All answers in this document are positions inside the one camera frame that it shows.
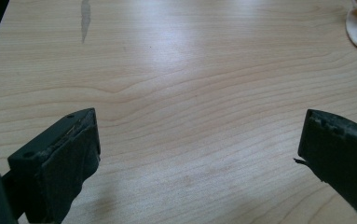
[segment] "wood grain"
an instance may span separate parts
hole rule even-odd
[[[294,163],[308,108],[357,122],[350,1],[11,0],[0,26],[0,173],[95,107],[102,161],[65,223],[357,223]]]

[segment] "textured black plastic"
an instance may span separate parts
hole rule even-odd
[[[25,188],[24,212],[30,222],[63,221],[82,184],[100,161],[93,108],[70,114],[8,158]]]
[[[305,161],[297,162],[306,164],[357,211],[357,123],[309,110],[298,155]]]

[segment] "wooden table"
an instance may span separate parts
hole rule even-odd
[[[95,107],[101,164],[65,223],[357,223],[293,161],[308,108],[357,122],[349,9],[11,0],[0,26],[0,173],[57,119]]]

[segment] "light wood surface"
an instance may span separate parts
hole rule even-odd
[[[349,9],[11,0],[0,26],[0,173],[57,119],[95,107],[101,165],[65,223],[357,223],[293,161],[308,108],[357,122]]]

